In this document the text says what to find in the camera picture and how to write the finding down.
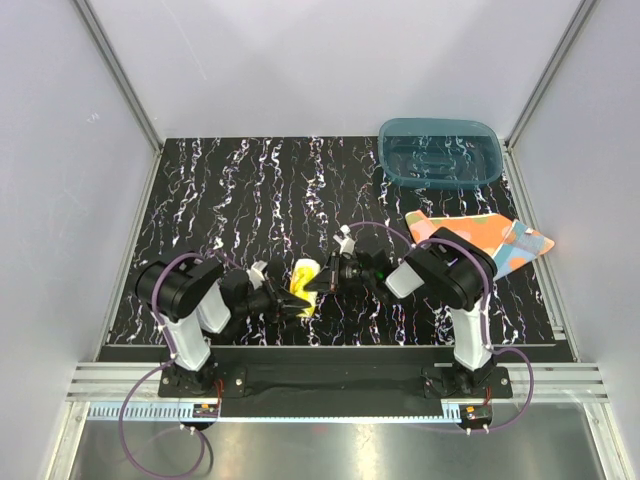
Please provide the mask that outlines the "yellow crocodile towel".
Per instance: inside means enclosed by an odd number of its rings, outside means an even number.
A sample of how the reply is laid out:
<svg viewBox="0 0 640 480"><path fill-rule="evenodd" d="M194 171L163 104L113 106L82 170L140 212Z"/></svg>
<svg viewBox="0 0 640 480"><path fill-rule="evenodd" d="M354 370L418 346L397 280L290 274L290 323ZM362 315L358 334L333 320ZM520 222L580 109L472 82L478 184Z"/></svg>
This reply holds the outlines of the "yellow crocodile towel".
<svg viewBox="0 0 640 480"><path fill-rule="evenodd" d="M320 269L320 264L312 259L299 259L293 267L289 291L309 304L298 314L299 318L312 317L315 312L318 293L307 291L305 287L316 277Z"/></svg>

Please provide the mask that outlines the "orange blue dotted towel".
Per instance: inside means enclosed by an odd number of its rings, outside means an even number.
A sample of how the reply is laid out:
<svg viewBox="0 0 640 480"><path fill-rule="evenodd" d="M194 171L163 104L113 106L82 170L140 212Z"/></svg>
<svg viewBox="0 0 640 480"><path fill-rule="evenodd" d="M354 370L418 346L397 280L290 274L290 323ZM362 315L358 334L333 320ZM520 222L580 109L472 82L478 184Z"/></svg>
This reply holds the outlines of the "orange blue dotted towel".
<svg viewBox="0 0 640 480"><path fill-rule="evenodd" d="M553 240L537 230L497 213L428 217L421 210L415 210L405 215L405 221L415 243L444 227L483 250L498 268L495 279L509 275L555 246Z"/></svg>

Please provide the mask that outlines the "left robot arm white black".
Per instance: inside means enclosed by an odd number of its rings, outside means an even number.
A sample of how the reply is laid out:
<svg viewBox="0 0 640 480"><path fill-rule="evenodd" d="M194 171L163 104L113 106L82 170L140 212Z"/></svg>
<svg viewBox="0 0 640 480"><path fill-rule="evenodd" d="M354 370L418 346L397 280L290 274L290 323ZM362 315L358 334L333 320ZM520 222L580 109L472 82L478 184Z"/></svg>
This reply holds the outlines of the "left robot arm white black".
<svg viewBox="0 0 640 480"><path fill-rule="evenodd" d="M193 251L174 250L138 270L133 292L151 311L169 348L168 382L196 396L216 385L216 367L205 336L229 336L249 317L287 321L311 304L277 284L258 261L228 268Z"/></svg>

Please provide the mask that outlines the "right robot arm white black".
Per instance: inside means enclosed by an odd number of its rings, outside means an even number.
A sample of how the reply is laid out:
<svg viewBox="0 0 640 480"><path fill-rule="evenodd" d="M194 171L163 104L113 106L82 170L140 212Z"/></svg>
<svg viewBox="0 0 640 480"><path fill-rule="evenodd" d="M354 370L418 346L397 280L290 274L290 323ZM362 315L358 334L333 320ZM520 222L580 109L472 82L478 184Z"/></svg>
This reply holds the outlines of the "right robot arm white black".
<svg viewBox="0 0 640 480"><path fill-rule="evenodd" d="M449 308L455 343L450 367L423 370L426 392L472 397L489 388L495 359L484 317L498 273L489 254L446 227L411 245L401 261L393 261L371 237L353 239L347 226L334 240L338 248L318 272L303 277L298 291L339 294L365 288L381 301L430 294Z"/></svg>

